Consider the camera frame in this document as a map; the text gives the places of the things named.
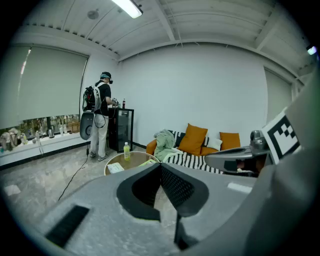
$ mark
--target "green blanket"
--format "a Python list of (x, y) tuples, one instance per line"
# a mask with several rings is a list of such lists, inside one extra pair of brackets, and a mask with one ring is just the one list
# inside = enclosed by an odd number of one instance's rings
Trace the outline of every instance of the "green blanket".
[(156, 138), (154, 156), (159, 161), (162, 162), (170, 153), (176, 153), (176, 151), (172, 149), (175, 146), (175, 137), (170, 131), (164, 129), (157, 132), (154, 137)]

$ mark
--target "green bottle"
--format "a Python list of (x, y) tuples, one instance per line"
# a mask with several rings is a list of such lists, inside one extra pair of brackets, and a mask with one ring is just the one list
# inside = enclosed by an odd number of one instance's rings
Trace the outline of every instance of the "green bottle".
[(128, 146), (128, 142), (124, 143), (123, 151), (124, 151), (124, 160), (129, 161), (130, 160), (130, 147)]

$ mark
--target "black mesh panel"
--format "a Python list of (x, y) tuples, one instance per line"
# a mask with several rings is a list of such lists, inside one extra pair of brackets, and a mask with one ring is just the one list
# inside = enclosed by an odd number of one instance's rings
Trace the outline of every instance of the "black mesh panel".
[(195, 187), (190, 182), (163, 167), (161, 167), (161, 185), (175, 208), (189, 199), (195, 191)]

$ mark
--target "person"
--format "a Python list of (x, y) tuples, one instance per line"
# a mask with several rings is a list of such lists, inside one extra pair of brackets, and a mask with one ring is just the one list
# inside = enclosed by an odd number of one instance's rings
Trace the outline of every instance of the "person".
[(104, 82), (104, 84), (98, 87), (100, 91), (101, 108), (94, 112), (93, 125), (91, 129), (90, 157), (96, 157), (97, 144), (99, 141), (98, 161), (102, 161), (109, 156), (105, 150), (109, 123), (108, 105), (116, 105), (116, 103), (111, 100), (111, 90), (108, 85), (110, 79), (111, 74), (109, 72), (102, 72), (100, 80), (94, 85), (97, 86), (101, 82)]

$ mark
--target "round table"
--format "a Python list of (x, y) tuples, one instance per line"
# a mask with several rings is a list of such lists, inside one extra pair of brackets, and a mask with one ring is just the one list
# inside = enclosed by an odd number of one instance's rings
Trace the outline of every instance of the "round table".
[(132, 151), (130, 152), (130, 160), (125, 160), (125, 153), (118, 154), (115, 157), (111, 158), (104, 167), (104, 175), (111, 174), (108, 165), (119, 163), (124, 170), (128, 170), (134, 167), (138, 167), (139, 165), (143, 164), (144, 162), (148, 161), (149, 159), (153, 159), (157, 163), (160, 163), (160, 161), (155, 158), (153, 155), (144, 153), (144, 152), (138, 152), (138, 151)]

